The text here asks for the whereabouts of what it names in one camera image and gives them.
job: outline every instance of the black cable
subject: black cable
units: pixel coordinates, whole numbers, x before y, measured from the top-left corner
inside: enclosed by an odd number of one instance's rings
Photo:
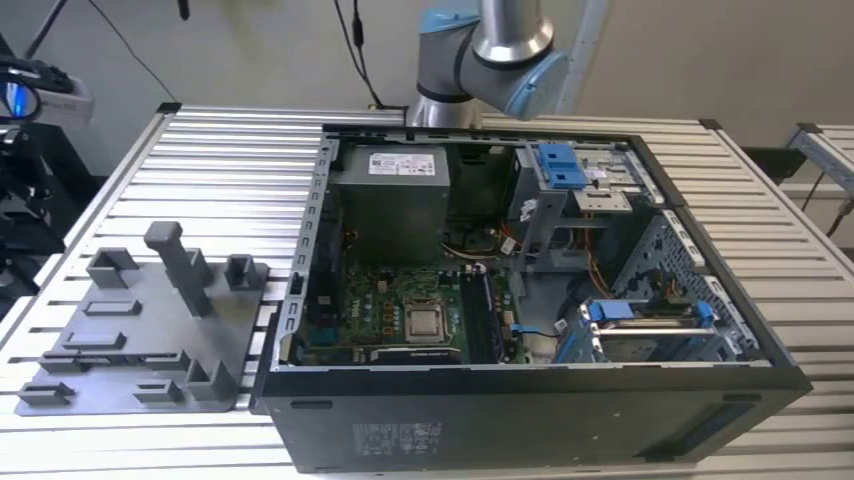
[[[119,31],[119,29],[116,28],[116,25],[109,20],[109,17],[104,13],[104,11],[100,9],[97,4],[95,3],[95,0],[88,0],[88,1],[89,1],[89,4],[92,5],[92,8],[95,8],[95,10],[100,14],[101,18],[104,19],[104,21],[109,25],[109,28],[112,28],[112,31],[116,32],[116,35],[119,36],[119,39],[121,40],[121,43],[124,43],[124,46],[127,47],[128,52],[131,53],[131,56],[137,61],[137,63],[141,65],[141,67],[145,69],[145,71],[148,72],[151,77],[155,79],[155,81],[160,84],[160,87],[163,87],[163,90],[169,95],[169,98],[172,99],[172,101],[177,102],[177,99],[175,98],[175,95],[172,95],[172,92],[169,91],[169,89],[167,88],[165,84],[163,83],[163,80],[160,80],[160,77],[157,77],[155,72],[151,71],[151,68],[148,68],[148,65],[145,65],[145,62],[143,62],[143,60],[136,55],[136,52],[133,52],[133,49],[131,48],[131,44],[128,43],[127,39],[124,38],[124,35],[121,35],[121,32]]]
[[[803,200],[803,205],[800,205],[800,211],[806,212],[806,206],[810,204],[810,200],[812,199],[812,194],[815,193],[815,189],[818,188],[818,184],[822,183],[822,180],[824,179],[824,172],[822,172],[818,175],[818,178],[815,179],[815,183],[812,184],[812,189],[810,190],[810,193],[806,195],[806,200]]]
[[[332,0],[332,1],[335,3],[335,12],[337,13],[337,22],[340,23],[340,26],[341,26],[341,33],[344,34],[344,42],[347,43],[347,51],[349,52],[349,59],[352,60],[352,66],[356,69],[356,73],[359,74],[359,77],[361,78],[364,85],[368,87],[368,91],[371,93],[371,98],[373,99],[373,103],[376,103],[376,106],[381,108],[383,102],[380,101],[379,96],[376,95],[376,92],[371,87],[371,82],[367,79],[367,75],[359,68],[359,62],[356,61],[356,54],[352,51],[352,43],[349,43],[349,33],[347,32],[347,24],[344,23],[344,14],[341,13],[341,5],[339,3],[339,0]]]
[[[832,220],[832,224],[830,225],[830,230],[827,230],[827,237],[830,237],[834,233],[836,233],[836,228],[839,228],[839,224],[842,223],[842,219],[844,218],[844,214],[839,213],[836,218]]]
[[[29,46],[24,51],[24,59],[29,60],[36,55],[36,51],[41,46],[44,37],[46,37],[48,32],[50,31],[50,27],[53,27],[53,22],[56,21],[56,18],[58,17],[58,14],[62,11],[62,8],[65,7],[65,3],[68,3],[68,0],[56,0],[56,3],[53,4],[53,8],[50,9],[50,12],[48,13],[48,16],[44,18],[44,22],[41,22],[41,27],[38,27],[38,31],[36,32],[36,37],[32,39],[32,42],[29,43]]]
[[[560,338],[560,335],[550,335],[548,333],[543,333],[543,332],[517,332],[522,334],[531,334],[531,335],[539,335],[540,337],[546,337],[546,338]]]

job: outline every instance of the gray plastic part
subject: gray plastic part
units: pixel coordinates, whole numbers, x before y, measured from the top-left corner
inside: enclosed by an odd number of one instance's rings
[[[133,396],[143,404],[169,403],[179,404],[184,401],[184,394],[172,380],[156,380],[136,384]]]
[[[204,257],[185,252],[183,258]],[[212,310],[205,317],[189,314],[159,263],[117,270],[127,289],[93,285],[60,340],[38,359],[42,368],[18,394],[17,414],[229,410],[269,271],[251,257],[237,258],[241,265],[252,265],[260,282],[252,280],[245,288],[232,290],[225,264],[208,264],[212,282],[204,293]],[[139,304],[141,309],[137,315],[121,311],[89,316],[85,307],[103,303]]]
[[[223,362],[216,364],[213,375],[208,376],[195,360],[187,372],[187,389],[196,400],[221,400],[237,392],[237,382],[228,373]]]
[[[225,261],[225,281],[232,291],[257,290],[264,279],[257,274],[251,255],[229,255]]]
[[[121,332],[68,332],[60,344],[65,350],[120,350],[125,341],[127,337]]]
[[[21,387],[17,397],[33,407],[61,407],[70,403],[66,397],[73,394],[62,382],[29,382]]]
[[[119,272],[137,269],[139,265],[124,248],[101,248],[92,257],[85,271],[99,288],[125,289],[128,286]]]
[[[89,302],[82,309],[89,317],[100,315],[139,315],[143,305],[136,301],[131,302]]]
[[[213,309],[211,299],[204,293],[203,279],[196,275],[191,258],[181,245],[181,225],[177,222],[151,222],[145,232],[145,245],[163,260],[172,285],[184,299],[189,313],[195,317],[204,317]]]
[[[208,262],[204,259],[201,249],[188,248],[187,256],[189,257],[189,266],[192,268],[193,275],[201,282],[201,285],[209,285],[211,281],[213,280],[213,272],[211,272],[211,267],[208,266]]]

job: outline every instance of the aluminum extrusion table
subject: aluminum extrusion table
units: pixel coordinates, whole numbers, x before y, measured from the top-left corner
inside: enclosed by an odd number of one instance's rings
[[[787,147],[800,150],[847,197],[854,197],[854,126],[802,123]]]
[[[50,258],[38,274],[41,295],[20,299],[0,323],[0,472],[61,479],[297,476],[269,419],[247,411],[247,392],[265,323],[284,295],[320,126],[400,121],[397,112],[192,106],[155,116],[68,234],[66,254]],[[582,117],[519,123],[485,116],[484,127],[643,136],[815,391],[696,466],[384,477],[854,477],[854,266],[726,133],[698,121]],[[125,247],[155,260],[143,234],[152,220],[167,219],[181,222],[184,245],[203,248],[211,260],[240,251],[272,268],[237,409],[217,414],[16,416],[14,392],[36,372],[34,360],[53,345],[89,287],[90,255],[100,247]]]

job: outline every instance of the metal frame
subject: metal frame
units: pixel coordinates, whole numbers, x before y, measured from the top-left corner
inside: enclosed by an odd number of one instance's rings
[[[21,299],[0,322],[0,334],[9,337],[0,350],[5,394],[0,433],[9,454],[0,471],[61,472],[56,475],[64,479],[99,479],[147,478],[156,468],[164,478],[235,474],[297,478],[269,418],[247,411],[248,394],[241,395],[237,410],[221,414],[22,418],[10,414],[17,403],[10,393],[34,373],[26,358],[53,342],[53,329],[66,322],[85,292],[84,257],[103,245],[135,248],[144,233],[140,226],[155,217],[184,219],[187,235],[193,237],[188,246],[205,252],[232,241],[229,232],[239,226],[248,253],[273,268],[267,299],[280,299],[301,216],[299,192],[307,190],[320,125],[389,125],[400,120],[399,112],[219,107],[184,107],[175,115],[157,115],[66,237],[69,253],[52,257],[37,277],[41,297]],[[848,478],[854,469],[851,267],[838,260],[835,247],[822,241],[738,147],[692,120],[540,117],[519,123],[485,115],[484,126],[643,137],[815,391],[696,465],[387,473],[385,478]],[[261,307],[259,329],[273,311],[271,304]],[[253,356],[261,344],[259,332],[247,362],[248,382],[259,368]]]
[[[800,150],[854,197],[854,127],[800,124],[786,146]]]

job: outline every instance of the blue plastic clip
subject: blue plastic clip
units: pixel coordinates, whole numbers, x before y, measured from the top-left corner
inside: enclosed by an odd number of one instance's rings
[[[699,316],[698,327],[708,328],[715,321],[715,311],[711,308],[711,305],[702,300],[694,304],[694,309],[696,310],[696,315]]]
[[[548,176],[548,186],[580,190],[587,186],[587,176],[578,165],[575,151],[566,144],[540,143],[538,145],[539,164]]]

